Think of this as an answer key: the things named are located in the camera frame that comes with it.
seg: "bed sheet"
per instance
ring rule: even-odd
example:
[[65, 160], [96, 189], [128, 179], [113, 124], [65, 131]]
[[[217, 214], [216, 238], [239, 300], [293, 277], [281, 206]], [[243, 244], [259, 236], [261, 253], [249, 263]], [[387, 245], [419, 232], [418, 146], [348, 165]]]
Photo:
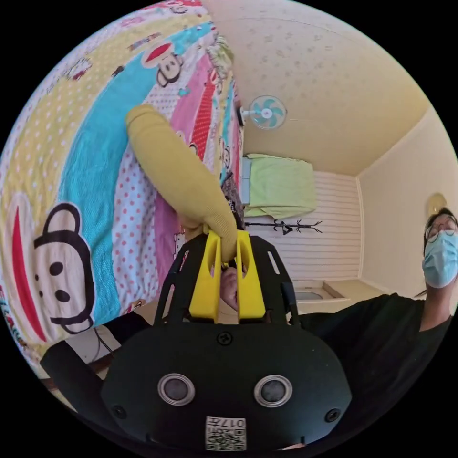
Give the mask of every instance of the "bed sheet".
[[155, 4], [82, 43], [21, 112], [0, 162], [0, 305], [33, 368], [50, 345], [156, 299], [184, 243], [128, 144], [132, 107], [154, 106], [239, 186], [226, 49], [200, 1]]

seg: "qr code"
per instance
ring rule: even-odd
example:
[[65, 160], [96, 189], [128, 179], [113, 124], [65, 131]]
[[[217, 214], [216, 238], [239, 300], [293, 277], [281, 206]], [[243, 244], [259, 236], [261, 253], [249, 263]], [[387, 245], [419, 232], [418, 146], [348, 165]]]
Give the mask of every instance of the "qr code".
[[205, 428], [207, 450], [242, 451], [247, 449], [247, 430], [244, 418], [208, 416]]

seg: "sink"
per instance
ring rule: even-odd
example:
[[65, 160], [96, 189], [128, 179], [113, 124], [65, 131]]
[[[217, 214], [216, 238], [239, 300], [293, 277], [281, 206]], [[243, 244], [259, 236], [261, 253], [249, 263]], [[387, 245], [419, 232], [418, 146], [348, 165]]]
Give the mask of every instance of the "sink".
[[325, 281], [293, 281], [297, 302], [328, 301], [344, 297]]

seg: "green blanket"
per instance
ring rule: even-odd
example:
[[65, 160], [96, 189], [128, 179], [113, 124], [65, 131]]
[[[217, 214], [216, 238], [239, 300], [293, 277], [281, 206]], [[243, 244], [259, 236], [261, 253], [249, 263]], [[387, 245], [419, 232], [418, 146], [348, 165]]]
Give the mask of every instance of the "green blanket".
[[313, 167], [305, 161], [249, 154], [250, 204], [245, 216], [275, 219], [304, 215], [316, 209]]

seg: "wall fan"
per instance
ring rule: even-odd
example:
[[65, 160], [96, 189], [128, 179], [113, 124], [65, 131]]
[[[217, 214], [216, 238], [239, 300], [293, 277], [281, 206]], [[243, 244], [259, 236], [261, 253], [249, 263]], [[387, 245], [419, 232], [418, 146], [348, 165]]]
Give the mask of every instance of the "wall fan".
[[280, 127], [285, 122], [286, 113], [285, 106], [272, 95], [256, 97], [251, 102], [249, 110], [244, 110], [242, 107], [237, 109], [237, 117], [241, 126], [245, 126], [245, 119], [249, 116], [261, 129]]

